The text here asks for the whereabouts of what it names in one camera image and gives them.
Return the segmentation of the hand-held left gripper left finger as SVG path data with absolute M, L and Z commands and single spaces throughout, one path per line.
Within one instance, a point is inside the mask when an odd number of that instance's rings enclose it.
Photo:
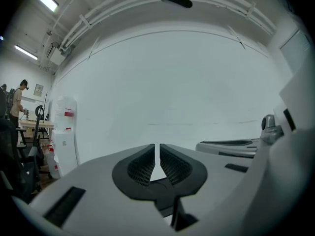
M 100 157 L 50 185 L 29 205 L 31 221 L 51 236 L 173 236 L 155 203 L 134 200 L 114 183 L 112 172 L 126 158 L 155 163 L 154 145 Z

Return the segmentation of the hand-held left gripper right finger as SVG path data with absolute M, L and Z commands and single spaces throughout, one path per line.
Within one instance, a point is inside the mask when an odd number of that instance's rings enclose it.
M 252 159 L 215 155 L 160 144 L 160 165 L 185 213 L 198 220 L 217 208 L 237 187 Z

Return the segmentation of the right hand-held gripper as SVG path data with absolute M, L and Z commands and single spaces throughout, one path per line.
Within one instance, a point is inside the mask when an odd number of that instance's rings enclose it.
M 195 150 L 255 158 L 232 195 L 211 216 L 212 236 L 300 236 L 303 196 L 315 167 L 315 70 L 302 68 L 281 91 L 295 129 L 269 148 L 260 139 L 202 141 Z

